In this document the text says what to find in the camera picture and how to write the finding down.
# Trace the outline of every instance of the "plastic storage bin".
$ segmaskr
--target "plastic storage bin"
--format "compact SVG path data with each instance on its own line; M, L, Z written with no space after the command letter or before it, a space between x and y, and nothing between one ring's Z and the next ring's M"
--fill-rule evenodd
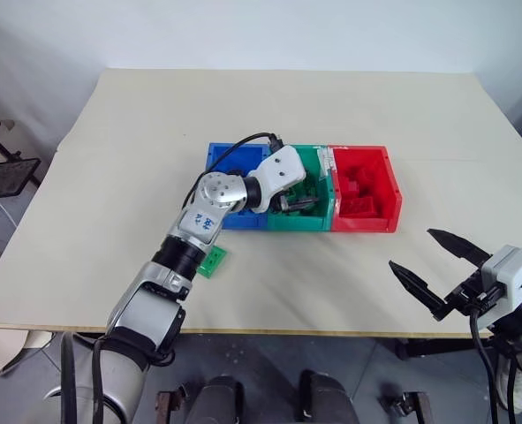
M382 146L329 146L335 158L332 231L394 232L402 194Z
M328 170L322 169L318 150L325 146L294 145L304 168L306 179L290 189L289 199L305 195L316 196L319 201L308 210L291 213L270 212L270 231L330 231L335 205L333 180Z
M206 168L231 146L233 146L231 143L210 143ZM223 159L214 170L225 173L238 171L244 177L249 171L256 169L269 155L268 145L245 144ZM254 214L250 210L241 210L236 214L227 215L223 219L223 228L230 230L266 230L267 221L267 213Z

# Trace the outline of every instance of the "white wall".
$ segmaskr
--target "white wall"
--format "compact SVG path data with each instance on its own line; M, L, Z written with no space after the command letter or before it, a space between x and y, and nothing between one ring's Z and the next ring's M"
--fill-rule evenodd
M522 134L522 0L0 0L0 117L47 155L106 66L475 72Z

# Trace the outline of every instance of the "blue bin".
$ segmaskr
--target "blue bin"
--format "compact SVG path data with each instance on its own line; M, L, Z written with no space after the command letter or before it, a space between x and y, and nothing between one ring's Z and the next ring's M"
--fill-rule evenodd
M208 160L206 168L228 148L230 143L209 143ZM245 144L225 159L223 159L214 170L220 172L240 171L243 177L251 170L255 170L259 164L269 157L269 146L265 144ZM250 210L241 210L237 214L230 214L223 219L223 228L226 230L266 230L268 228L269 216L254 214Z

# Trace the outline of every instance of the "green bin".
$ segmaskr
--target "green bin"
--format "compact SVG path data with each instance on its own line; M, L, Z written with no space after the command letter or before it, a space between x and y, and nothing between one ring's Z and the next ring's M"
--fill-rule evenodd
M269 211L269 231L330 231L335 206L333 179L322 171L318 150L326 146L293 145L306 169L306 179L290 189L288 199L315 195L319 200L310 209L290 213Z

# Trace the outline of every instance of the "table edge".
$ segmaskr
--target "table edge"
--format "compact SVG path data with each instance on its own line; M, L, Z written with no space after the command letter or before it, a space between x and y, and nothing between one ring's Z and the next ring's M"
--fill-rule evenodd
M29 325L0 322L0 329L26 329L43 331L74 331L103 333L105 327ZM387 338L471 338L470 333L405 333L396 331L334 331L318 329L182 329L184 334L244 334L272 336L335 336L335 337L387 337Z

